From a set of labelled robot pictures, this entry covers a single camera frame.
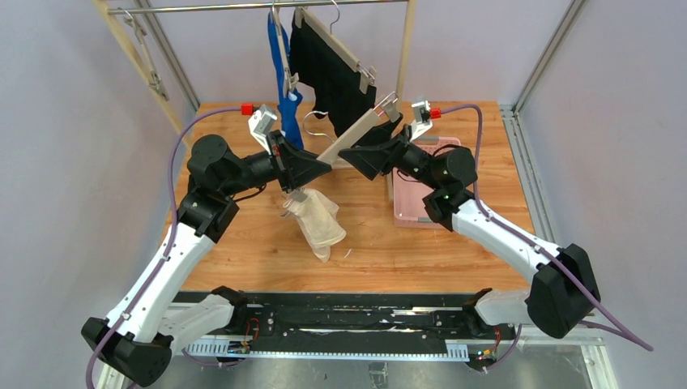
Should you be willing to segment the cream cotton underwear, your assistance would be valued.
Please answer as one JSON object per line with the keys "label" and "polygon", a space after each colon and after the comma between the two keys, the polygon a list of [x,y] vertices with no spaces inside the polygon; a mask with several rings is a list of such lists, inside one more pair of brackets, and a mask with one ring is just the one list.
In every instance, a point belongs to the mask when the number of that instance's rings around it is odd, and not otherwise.
{"label": "cream cotton underwear", "polygon": [[315,257],[327,263],[331,247],[347,236],[337,220],[339,205],[319,190],[301,188],[288,194],[283,208],[296,220]]}

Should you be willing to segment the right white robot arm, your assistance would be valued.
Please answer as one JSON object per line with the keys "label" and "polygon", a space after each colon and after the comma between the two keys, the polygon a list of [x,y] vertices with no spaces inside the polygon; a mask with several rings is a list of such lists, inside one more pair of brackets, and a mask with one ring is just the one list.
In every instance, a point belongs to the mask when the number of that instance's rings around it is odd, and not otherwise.
{"label": "right white robot arm", "polygon": [[343,149],[339,156],[369,180],[398,172],[427,186],[422,199],[429,219],[479,243],[509,264],[528,289],[499,292],[486,288],[463,305],[474,335],[513,323],[534,325],[562,339],[600,301],[587,252],[576,244],[547,242],[499,216],[478,197],[476,158],[463,146],[427,152],[412,142],[411,127],[375,146]]}

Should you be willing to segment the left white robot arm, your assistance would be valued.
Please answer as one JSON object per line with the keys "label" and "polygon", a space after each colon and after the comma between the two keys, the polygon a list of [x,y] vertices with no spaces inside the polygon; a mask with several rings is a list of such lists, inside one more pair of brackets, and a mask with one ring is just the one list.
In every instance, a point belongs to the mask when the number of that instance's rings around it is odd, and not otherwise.
{"label": "left white robot arm", "polygon": [[222,238],[251,188],[277,181],[285,192],[329,173],[338,153],[329,147],[314,154],[292,146],[274,130],[266,149],[234,154],[220,135],[198,139],[187,168],[187,194],[173,201],[173,219],[164,242],[133,288],[105,318],[89,318],[83,338],[95,356],[134,384],[148,387],[173,356],[220,328],[243,330],[248,322],[243,293],[220,286],[199,303],[171,318],[165,312],[188,275]]}

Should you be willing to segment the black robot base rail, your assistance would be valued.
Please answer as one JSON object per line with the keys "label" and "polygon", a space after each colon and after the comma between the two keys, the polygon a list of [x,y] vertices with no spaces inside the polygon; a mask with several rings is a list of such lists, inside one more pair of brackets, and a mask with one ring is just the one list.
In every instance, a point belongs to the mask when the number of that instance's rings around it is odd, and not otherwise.
{"label": "black robot base rail", "polygon": [[248,293],[242,325],[184,348],[222,363],[240,357],[475,361],[507,350],[513,325],[469,323],[461,293]]}

